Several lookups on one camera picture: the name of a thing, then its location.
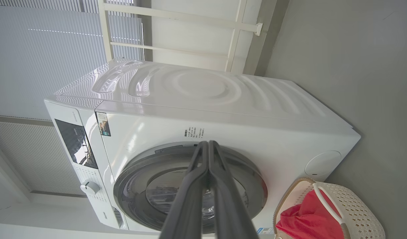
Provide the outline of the red and white garment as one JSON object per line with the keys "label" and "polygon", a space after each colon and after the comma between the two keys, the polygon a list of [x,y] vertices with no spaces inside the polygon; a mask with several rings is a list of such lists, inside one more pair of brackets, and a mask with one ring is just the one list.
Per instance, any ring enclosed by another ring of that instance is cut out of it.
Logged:
{"label": "red and white garment", "polygon": [[326,210],[314,190],[301,204],[283,211],[276,228],[293,239],[344,239],[340,224]]}

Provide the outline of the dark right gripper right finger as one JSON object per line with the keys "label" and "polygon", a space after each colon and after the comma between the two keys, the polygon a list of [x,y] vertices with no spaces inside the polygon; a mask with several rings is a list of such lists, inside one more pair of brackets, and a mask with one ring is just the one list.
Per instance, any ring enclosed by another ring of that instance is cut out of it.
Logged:
{"label": "dark right gripper right finger", "polygon": [[216,239],[258,239],[220,145],[213,140],[208,143],[208,166]]}

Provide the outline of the black round glass washer door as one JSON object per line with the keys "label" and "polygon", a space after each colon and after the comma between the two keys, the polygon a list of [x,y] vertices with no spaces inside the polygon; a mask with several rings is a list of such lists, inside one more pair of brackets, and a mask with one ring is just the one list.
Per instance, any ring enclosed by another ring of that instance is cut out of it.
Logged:
{"label": "black round glass washer door", "polygon": [[[148,149],[133,158],[114,183],[114,198],[133,221],[161,231],[197,142],[175,142]],[[243,154],[221,146],[241,199],[255,217],[265,206],[268,190],[257,166]]]}

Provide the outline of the white metal frame rack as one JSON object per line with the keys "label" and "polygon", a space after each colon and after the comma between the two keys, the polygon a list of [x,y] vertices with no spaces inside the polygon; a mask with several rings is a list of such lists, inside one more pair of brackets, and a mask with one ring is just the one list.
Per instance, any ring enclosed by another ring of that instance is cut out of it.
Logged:
{"label": "white metal frame rack", "polygon": [[[142,50],[144,60],[243,73],[263,23],[262,0],[96,0],[105,61],[114,47]],[[112,35],[110,13],[141,20],[140,40]]]}

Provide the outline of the white window blinds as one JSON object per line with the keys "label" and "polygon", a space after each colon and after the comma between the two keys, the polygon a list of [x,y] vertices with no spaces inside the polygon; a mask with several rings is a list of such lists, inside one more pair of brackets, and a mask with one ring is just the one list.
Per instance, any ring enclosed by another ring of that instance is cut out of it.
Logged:
{"label": "white window blinds", "polygon": [[85,196],[44,99],[105,62],[97,0],[0,0],[0,150],[29,190]]}

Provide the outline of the white front-load washing machine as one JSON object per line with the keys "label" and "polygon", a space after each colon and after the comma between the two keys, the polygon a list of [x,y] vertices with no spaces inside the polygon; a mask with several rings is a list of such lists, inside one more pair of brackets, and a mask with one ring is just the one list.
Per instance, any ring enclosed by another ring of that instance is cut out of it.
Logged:
{"label": "white front-load washing machine", "polygon": [[273,227],[276,207],[295,179],[325,181],[361,139],[292,81],[124,58],[44,102],[99,221],[136,234],[160,231],[122,212],[114,183],[148,149],[213,140],[247,156],[268,190],[252,218],[258,230]]}

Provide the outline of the cream perforated laundry basket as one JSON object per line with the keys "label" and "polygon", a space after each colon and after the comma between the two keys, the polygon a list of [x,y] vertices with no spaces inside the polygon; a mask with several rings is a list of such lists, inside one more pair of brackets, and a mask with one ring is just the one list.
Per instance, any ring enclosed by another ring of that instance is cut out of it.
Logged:
{"label": "cream perforated laundry basket", "polygon": [[310,190],[340,225],[344,239],[386,239],[382,224],[352,190],[308,177],[296,179],[282,196],[273,216],[275,239],[292,239],[278,230],[276,224],[281,220],[281,213],[302,203]]}

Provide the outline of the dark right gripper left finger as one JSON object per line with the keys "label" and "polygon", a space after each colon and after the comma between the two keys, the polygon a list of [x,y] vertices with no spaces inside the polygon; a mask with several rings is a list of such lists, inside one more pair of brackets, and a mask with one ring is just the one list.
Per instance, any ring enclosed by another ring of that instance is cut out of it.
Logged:
{"label": "dark right gripper left finger", "polygon": [[202,239],[202,199],[208,185],[208,142],[197,145],[160,239]]}

